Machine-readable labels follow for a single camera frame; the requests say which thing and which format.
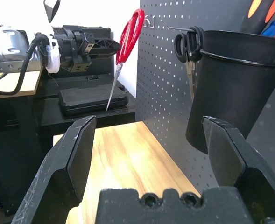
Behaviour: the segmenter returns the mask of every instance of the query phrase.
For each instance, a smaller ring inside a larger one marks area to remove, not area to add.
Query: black table
[[[74,121],[89,115],[97,116],[97,128],[135,122],[135,99],[130,93],[128,104],[121,108],[64,116],[59,106],[60,89],[111,84],[113,77],[106,74],[86,79],[41,79],[35,96],[0,99],[0,202],[7,215],[17,211],[52,148],[53,135],[63,134]]]

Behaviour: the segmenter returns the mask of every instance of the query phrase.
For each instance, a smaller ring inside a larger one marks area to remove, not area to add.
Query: metal hook
[[[149,27],[149,28],[155,28],[155,15],[153,15],[153,17],[152,17],[152,26],[151,26],[151,22],[150,22],[150,20],[148,19],[148,17],[149,17],[149,15],[146,15],[145,16],[145,21],[146,21],[146,24],[143,26],[143,27]]]
[[[165,22],[163,22],[163,20],[160,20],[160,22],[162,22],[168,29],[195,32],[193,29],[185,29],[185,28],[179,28],[179,27],[170,27]]]

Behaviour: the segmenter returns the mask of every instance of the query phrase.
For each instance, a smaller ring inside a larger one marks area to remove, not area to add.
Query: wooden tabletop
[[[35,95],[38,83],[40,80],[40,71],[30,71],[25,73],[23,84],[20,91],[13,96],[0,96],[0,98],[20,97]],[[9,73],[0,80],[0,91],[10,92],[13,91],[17,85],[19,73]]]
[[[96,129],[84,198],[66,223],[94,224],[104,188],[134,188],[140,197],[147,192],[162,197],[166,188],[200,196],[143,122]]]

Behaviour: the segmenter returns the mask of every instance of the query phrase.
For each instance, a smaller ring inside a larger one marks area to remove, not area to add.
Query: scissor blade
[[[187,77],[188,77],[188,81],[189,81],[189,88],[190,88],[190,96],[191,96],[191,101],[193,101],[194,98],[194,90],[193,90],[193,78],[192,78],[192,65],[191,62],[186,62],[186,69],[187,69]]]
[[[114,80],[113,80],[113,86],[111,87],[111,90],[110,90],[110,95],[109,95],[109,100],[108,100],[108,103],[107,103],[106,111],[108,110],[111,98],[113,96],[113,90],[114,90],[114,88],[115,88],[115,86],[117,84],[117,81],[118,81],[118,79],[117,79],[117,77],[115,77]]]

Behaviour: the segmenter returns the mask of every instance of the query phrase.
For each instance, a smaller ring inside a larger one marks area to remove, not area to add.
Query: black cylindrical cup
[[[186,139],[207,153],[203,116],[227,121],[245,138],[250,133],[275,88],[275,38],[205,31],[202,53]]]

